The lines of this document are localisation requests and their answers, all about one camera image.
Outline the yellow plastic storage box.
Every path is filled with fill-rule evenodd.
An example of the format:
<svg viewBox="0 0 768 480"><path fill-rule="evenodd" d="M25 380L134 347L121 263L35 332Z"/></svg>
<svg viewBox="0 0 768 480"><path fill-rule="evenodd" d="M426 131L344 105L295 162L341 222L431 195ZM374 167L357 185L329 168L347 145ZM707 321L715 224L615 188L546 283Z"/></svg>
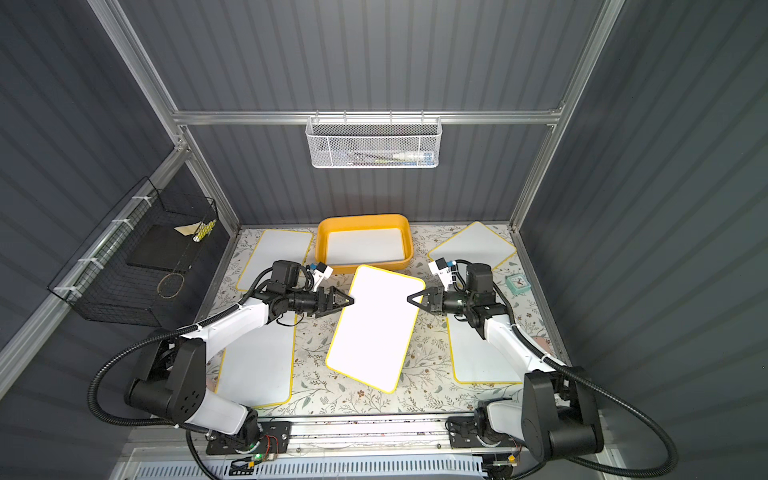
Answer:
<svg viewBox="0 0 768 480"><path fill-rule="evenodd" d="M410 223L400 214L331 217L318 225L315 259L335 274L353 274L360 265L403 270L413 255Z"/></svg>

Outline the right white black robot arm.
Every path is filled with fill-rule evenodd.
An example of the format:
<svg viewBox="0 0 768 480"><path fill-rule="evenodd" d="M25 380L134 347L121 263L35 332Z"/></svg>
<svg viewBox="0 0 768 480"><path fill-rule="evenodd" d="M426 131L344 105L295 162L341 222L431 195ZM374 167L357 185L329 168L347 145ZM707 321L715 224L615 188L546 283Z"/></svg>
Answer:
<svg viewBox="0 0 768 480"><path fill-rule="evenodd" d="M424 312L454 316L467 323L500 351L523 379L521 403L503 399L479 403L474 417L479 439L498 442L507 437L520 442L536 461L534 472L554 460L634 479L657 478L674 471L680 456L663 427L597 385L582 368L568 366L540 347L517 323L512 304L494 281L489 265L439 258L430 262L429 269L439 278L440 286L409 295L408 303ZM660 465L626 468L593 460L605 446L599 397L625 410L657 436L666 451Z"/></svg>

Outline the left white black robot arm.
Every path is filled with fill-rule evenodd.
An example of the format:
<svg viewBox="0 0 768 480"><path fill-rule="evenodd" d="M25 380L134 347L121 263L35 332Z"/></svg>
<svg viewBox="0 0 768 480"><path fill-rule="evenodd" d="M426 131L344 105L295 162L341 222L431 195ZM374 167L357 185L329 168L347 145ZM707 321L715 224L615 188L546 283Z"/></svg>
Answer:
<svg viewBox="0 0 768 480"><path fill-rule="evenodd" d="M176 330L158 330L109 359L94 375L86 394L90 413L116 426L174 426L251 444L263 435L256 411L224 399L206 385L206 366L218 352L246 334L281 324L287 313L320 318L354 305L354 299L322 282L331 273L323 263L303 265L276 260L257 275L229 308ZM146 413L126 418L99 403L101 384L121 360L139 353L138 371L125 392L125 403Z"/></svg>

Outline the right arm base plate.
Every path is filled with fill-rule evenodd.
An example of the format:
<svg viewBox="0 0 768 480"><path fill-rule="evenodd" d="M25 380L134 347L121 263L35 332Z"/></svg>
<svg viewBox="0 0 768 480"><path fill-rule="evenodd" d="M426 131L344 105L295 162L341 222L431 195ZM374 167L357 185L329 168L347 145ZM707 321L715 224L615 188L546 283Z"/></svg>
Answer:
<svg viewBox="0 0 768 480"><path fill-rule="evenodd" d="M493 431L474 417L451 416L444 422L452 449L507 448L521 449L525 442L507 434Z"/></svg>

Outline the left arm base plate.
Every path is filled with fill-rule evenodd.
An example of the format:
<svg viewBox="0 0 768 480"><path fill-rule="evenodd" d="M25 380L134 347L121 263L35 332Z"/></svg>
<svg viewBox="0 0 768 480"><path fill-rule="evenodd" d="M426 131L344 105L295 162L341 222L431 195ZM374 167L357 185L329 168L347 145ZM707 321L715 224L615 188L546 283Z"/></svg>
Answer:
<svg viewBox="0 0 768 480"><path fill-rule="evenodd" d="M216 455L279 455L287 451L293 423L258 421L243 426L237 434L214 432L207 440L205 453Z"/></svg>

